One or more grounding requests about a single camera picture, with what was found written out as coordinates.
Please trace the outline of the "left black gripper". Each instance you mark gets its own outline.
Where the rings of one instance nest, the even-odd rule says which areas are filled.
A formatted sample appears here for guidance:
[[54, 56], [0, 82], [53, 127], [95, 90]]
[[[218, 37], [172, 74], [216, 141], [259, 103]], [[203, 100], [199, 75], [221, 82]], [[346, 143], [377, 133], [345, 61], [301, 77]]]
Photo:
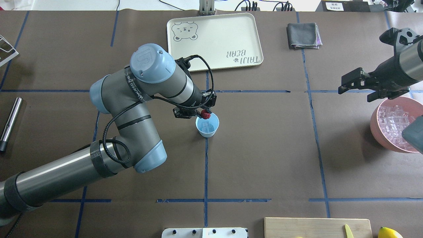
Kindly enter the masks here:
[[201, 107], [202, 110], [205, 109], [208, 112], [212, 113], [211, 107], [215, 106], [216, 100], [217, 95], [215, 91], [208, 90], [206, 92], [206, 95], [204, 95], [197, 86], [194, 86], [192, 95], [185, 102], [185, 109], [175, 107], [173, 109], [173, 114], [175, 118], [190, 119], [199, 115], [199, 112], [197, 110], [197, 108], [199, 107]]

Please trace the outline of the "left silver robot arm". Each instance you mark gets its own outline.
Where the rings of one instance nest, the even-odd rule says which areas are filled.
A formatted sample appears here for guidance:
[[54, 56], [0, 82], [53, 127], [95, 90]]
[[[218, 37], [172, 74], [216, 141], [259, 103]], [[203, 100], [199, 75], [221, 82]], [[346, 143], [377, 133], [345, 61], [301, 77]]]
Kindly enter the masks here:
[[140, 46], [127, 66], [106, 75], [89, 91], [92, 104], [112, 115], [102, 136], [80, 150], [51, 163], [20, 172], [1, 182], [1, 226], [44, 203], [90, 183], [133, 167], [148, 172], [166, 161], [167, 154], [146, 106], [161, 100], [175, 107], [176, 118], [202, 118], [215, 105], [213, 88], [202, 92], [192, 81], [191, 55], [174, 59], [159, 45]]

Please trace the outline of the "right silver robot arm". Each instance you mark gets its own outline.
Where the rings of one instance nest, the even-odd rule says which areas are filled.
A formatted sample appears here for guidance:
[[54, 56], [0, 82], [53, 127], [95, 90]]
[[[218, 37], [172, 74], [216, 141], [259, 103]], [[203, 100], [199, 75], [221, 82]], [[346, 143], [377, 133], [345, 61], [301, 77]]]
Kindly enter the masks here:
[[367, 102], [382, 100], [371, 116], [372, 135], [384, 148], [406, 153], [407, 150], [389, 142], [383, 135], [379, 128], [377, 113], [382, 106], [394, 106], [400, 103], [405, 103], [407, 109], [415, 109], [414, 116], [422, 112], [422, 104], [405, 97], [411, 85], [422, 81], [422, 36], [399, 35], [396, 39], [387, 40], [385, 43], [393, 46], [393, 56], [379, 64], [372, 72], [364, 72], [363, 68], [359, 67], [343, 75], [337, 92], [343, 94], [354, 89], [372, 90], [367, 96]]

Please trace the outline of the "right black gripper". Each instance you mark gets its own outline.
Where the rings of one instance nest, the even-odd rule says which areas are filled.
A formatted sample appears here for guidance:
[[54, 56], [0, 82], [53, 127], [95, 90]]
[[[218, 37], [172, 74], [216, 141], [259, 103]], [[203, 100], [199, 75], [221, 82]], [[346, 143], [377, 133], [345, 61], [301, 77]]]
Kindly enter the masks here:
[[392, 100], [408, 93], [409, 83], [411, 83], [411, 77], [402, 70], [399, 59], [393, 56], [381, 63], [370, 74], [359, 67], [343, 75], [337, 93], [343, 94], [353, 89], [371, 89], [374, 91], [367, 95], [367, 102], [385, 98]]

